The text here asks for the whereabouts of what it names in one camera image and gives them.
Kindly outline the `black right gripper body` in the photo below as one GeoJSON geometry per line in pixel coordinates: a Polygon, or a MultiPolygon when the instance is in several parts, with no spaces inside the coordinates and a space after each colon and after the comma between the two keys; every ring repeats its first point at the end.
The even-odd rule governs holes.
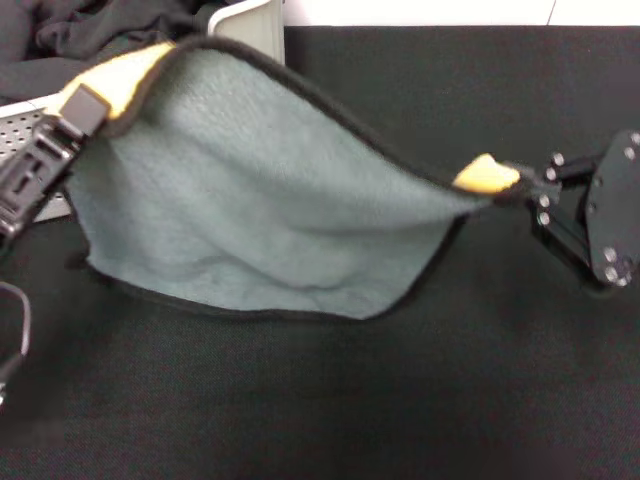
{"type": "Polygon", "coordinates": [[[628,286],[639,269],[639,133],[616,134],[586,196],[589,268],[606,287],[628,286]]]}

